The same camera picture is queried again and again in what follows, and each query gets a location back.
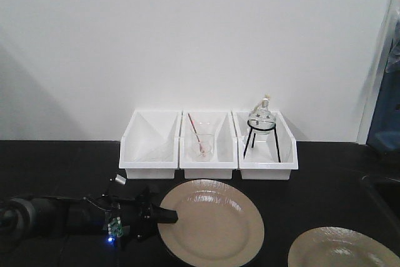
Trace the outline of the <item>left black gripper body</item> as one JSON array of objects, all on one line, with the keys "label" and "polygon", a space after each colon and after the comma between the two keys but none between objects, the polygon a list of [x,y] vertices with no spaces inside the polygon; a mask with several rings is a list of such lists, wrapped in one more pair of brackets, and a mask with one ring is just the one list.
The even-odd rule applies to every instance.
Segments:
[{"label": "left black gripper body", "polygon": [[123,226],[123,236],[109,244],[125,249],[132,240],[142,242],[154,235],[156,222],[154,221],[153,196],[157,192],[152,186],[146,186],[134,198],[120,198],[108,191],[102,195],[102,199],[107,204],[105,216],[120,216]]}]

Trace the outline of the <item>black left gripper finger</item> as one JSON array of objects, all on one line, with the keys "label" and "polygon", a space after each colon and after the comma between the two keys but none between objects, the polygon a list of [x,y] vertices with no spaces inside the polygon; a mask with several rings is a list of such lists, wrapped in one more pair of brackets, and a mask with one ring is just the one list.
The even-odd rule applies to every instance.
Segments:
[{"label": "black left gripper finger", "polygon": [[178,221],[178,213],[175,210],[157,207],[154,209],[156,223],[173,224]]}]

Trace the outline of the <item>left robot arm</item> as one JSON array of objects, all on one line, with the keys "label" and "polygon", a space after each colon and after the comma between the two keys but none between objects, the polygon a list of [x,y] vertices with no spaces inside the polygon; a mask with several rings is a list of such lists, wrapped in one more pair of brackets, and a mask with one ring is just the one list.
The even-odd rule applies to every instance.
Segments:
[{"label": "left robot arm", "polygon": [[35,237],[103,235],[124,249],[136,239],[155,234],[159,224],[174,224],[178,214],[153,203],[154,192],[145,188],[135,198],[105,193],[98,198],[55,196],[13,197],[1,202],[1,252]]}]

